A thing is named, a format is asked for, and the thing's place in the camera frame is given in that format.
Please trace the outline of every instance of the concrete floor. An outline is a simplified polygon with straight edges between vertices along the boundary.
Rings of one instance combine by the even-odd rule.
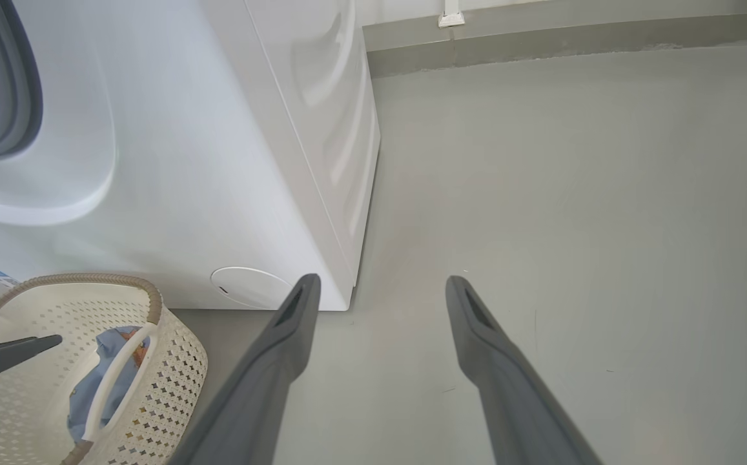
[[[747,46],[374,81],[355,301],[320,314],[276,464],[493,463],[444,307],[467,277],[604,462],[747,463]],[[267,323],[181,311],[198,410]]]

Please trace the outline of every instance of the washing machine side panel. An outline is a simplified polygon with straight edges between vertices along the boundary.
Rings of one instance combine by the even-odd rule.
[[[355,0],[244,0],[355,283],[379,127]]]
[[[104,201],[78,220],[0,224],[0,270],[19,280],[134,274],[152,280],[167,306],[196,309],[250,308],[213,285],[219,268],[253,268],[290,284],[317,272],[322,309],[347,309],[350,286],[335,282],[247,104],[250,89],[199,5],[82,5],[107,77],[116,175]]]
[[[324,304],[329,286],[323,285],[321,308],[346,310],[356,283],[358,264],[353,267],[344,258],[323,193],[320,193],[308,164],[247,4],[243,1],[201,0],[201,5],[229,65],[237,74],[252,115],[319,250],[323,265],[334,280],[335,292],[338,293],[336,303]],[[329,14],[323,17],[332,20]]]

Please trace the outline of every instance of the wall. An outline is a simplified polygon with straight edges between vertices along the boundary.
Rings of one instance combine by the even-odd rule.
[[[536,5],[521,6],[516,19],[531,25],[545,14],[564,26],[639,21],[669,17],[710,16],[747,12],[747,0],[534,0]],[[530,3],[531,0],[460,0],[464,11],[490,6]],[[362,26],[390,23],[442,13],[444,0],[356,0]]]
[[[542,0],[460,0],[459,8],[474,10],[514,3],[541,2]],[[429,17],[442,13],[444,0],[356,0],[358,18],[362,26],[390,23],[415,17]]]

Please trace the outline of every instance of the label sticker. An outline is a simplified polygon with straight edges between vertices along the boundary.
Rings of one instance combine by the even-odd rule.
[[[0,283],[10,289],[20,284],[19,280],[14,279],[9,274],[5,274],[3,271],[0,271]]]

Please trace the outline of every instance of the perforated basket wall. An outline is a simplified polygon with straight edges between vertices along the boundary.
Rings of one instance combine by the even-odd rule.
[[[148,295],[105,284],[45,285],[0,310],[0,342],[61,335],[63,343],[0,374],[0,465],[60,463],[74,442],[69,394],[97,362],[95,337],[143,326]],[[166,308],[143,380],[84,464],[146,465],[169,459],[187,427],[207,369],[204,347]]]

